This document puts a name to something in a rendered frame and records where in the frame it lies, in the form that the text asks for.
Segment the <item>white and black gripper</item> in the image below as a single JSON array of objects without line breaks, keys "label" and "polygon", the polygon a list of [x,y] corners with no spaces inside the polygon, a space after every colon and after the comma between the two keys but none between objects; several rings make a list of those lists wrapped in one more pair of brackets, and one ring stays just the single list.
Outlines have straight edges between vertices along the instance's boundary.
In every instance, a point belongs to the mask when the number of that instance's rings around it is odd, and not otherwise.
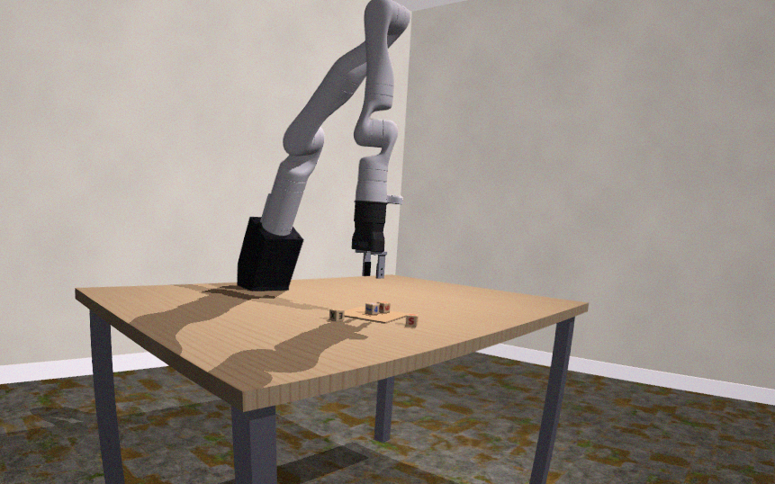
[{"label": "white and black gripper", "polygon": [[378,255],[376,278],[384,278],[385,255],[383,228],[386,204],[402,204],[401,196],[387,194],[387,183],[374,180],[358,180],[355,203],[355,232],[352,249],[364,253],[362,276],[371,274],[371,255]]}]

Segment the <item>tan square mat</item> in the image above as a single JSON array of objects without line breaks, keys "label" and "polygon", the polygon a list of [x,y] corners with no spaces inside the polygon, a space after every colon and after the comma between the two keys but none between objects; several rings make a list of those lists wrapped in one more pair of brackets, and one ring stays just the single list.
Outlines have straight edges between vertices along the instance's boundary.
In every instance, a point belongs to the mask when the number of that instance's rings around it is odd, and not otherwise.
[{"label": "tan square mat", "polygon": [[359,307],[354,309],[348,309],[345,310],[345,317],[347,318],[357,318],[362,320],[368,320],[373,322],[379,322],[379,323],[389,323],[394,320],[405,318],[408,313],[401,313],[396,311],[390,311],[388,313],[381,313],[376,315],[370,315],[365,313],[365,307]]}]

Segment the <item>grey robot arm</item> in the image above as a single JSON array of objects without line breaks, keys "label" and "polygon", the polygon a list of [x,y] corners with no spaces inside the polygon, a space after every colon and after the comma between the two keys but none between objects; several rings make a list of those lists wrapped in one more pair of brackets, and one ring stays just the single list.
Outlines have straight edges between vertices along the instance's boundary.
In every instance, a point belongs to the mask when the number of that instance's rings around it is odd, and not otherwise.
[{"label": "grey robot arm", "polygon": [[398,128],[393,121],[370,116],[392,108],[394,74],[388,48],[409,23],[409,10],[393,0],[371,0],[367,4],[365,41],[333,64],[284,134],[284,150],[289,156],[278,167],[272,192],[266,198],[260,220],[266,231],[278,236],[291,234],[306,184],[324,145],[325,135],[320,126],[352,97],[365,77],[365,99],[354,140],[359,146],[382,150],[378,155],[360,159],[358,180],[387,183]]}]

